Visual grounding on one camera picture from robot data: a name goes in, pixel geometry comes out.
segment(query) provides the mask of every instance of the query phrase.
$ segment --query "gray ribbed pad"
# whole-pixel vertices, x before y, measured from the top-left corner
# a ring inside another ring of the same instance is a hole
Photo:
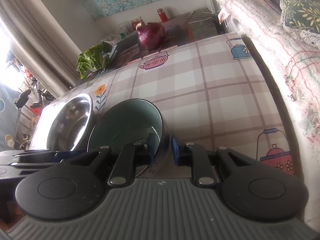
[[[91,213],[65,222],[26,216],[9,231],[41,240],[311,240],[316,233],[298,219],[268,224],[229,211],[213,190],[189,179],[136,179],[111,190]]]

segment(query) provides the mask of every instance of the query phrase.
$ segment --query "green patterned pillow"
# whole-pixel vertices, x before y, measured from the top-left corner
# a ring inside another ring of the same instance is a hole
[[[280,0],[280,8],[285,26],[320,33],[320,0]]]

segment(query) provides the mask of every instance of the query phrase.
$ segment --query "red onion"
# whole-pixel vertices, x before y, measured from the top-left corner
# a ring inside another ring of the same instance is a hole
[[[157,49],[164,42],[164,27],[159,23],[149,23],[142,26],[139,23],[136,27],[140,44],[146,49]]]

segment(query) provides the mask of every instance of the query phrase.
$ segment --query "white blanket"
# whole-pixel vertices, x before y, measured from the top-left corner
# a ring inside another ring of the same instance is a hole
[[[216,1],[239,21],[280,89],[294,125],[309,190],[305,222],[320,231],[320,50],[287,33],[280,15],[264,0]]]

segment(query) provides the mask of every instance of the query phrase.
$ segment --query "red bottle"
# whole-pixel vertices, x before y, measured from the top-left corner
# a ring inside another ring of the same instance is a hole
[[[162,8],[158,9],[157,12],[158,12],[159,17],[160,17],[160,19],[161,19],[161,21],[162,21],[163,23],[165,23],[165,22],[168,21],[167,15],[165,14],[165,12],[163,11]]]

